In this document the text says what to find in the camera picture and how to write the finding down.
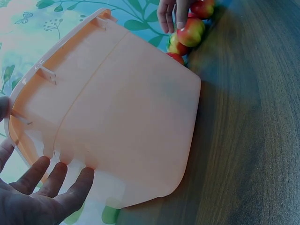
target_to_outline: peach plastic bin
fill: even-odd
[[[115,22],[100,9],[51,48],[12,92],[5,131],[29,165],[68,164],[63,190],[96,169],[89,198],[119,209],[179,185],[201,82]]]

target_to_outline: floral tablecloth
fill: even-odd
[[[111,9],[118,24],[164,51],[168,36],[158,24],[158,3],[159,0],[0,0],[0,96],[9,96],[43,54],[99,8]],[[4,139],[2,122],[0,141]],[[13,182],[27,169],[14,152],[0,177]],[[107,211],[104,208],[98,202],[87,201],[64,223],[104,224],[101,219],[103,211]]]

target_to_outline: apple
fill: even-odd
[[[178,55],[186,55],[189,51],[189,48],[184,46],[182,43],[179,42],[177,34],[173,33],[168,41],[167,44],[167,52],[168,53],[176,53]]]
[[[191,5],[191,12],[199,19],[208,19],[214,13],[214,3],[212,1],[195,1]]]
[[[202,20],[189,17],[185,27],[177,30],[177,37],[184,46],[195,47],[200,43],[204,30],[205,25]]]
[[[176,61],[178,61],[180,64],[184,65],[184,60],[179,54],[172,53],[172,52],[168,52],[166,54],[172,57],[173,59],[175,59]]]

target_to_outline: wood grain surface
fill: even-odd
[[[186,174],[117,225],[300,225],[300,1],[223,1],[190,55],[202,92]]]

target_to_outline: hand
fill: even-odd
[[[157,16],[165,33],[174,33],[173,11],[175,12],[177,29],[184,28],[188,19],[188,9],[194,1],[195,0],[160,0]]]
[[[0,120],[6,114],[8,99],[0,98]],[[6,139],[0,144],[0,172],[14,147]],[[93,184],[94,170],[82,169],[70,189],[57,195],[67,174],[67,166],[56,164],[48,179],[36,193],[32,193],[46,172],[50,160],[41,157],[17,181],[6,184],[0,179],[0,223],[4,225],[57,225],[79,210]]]

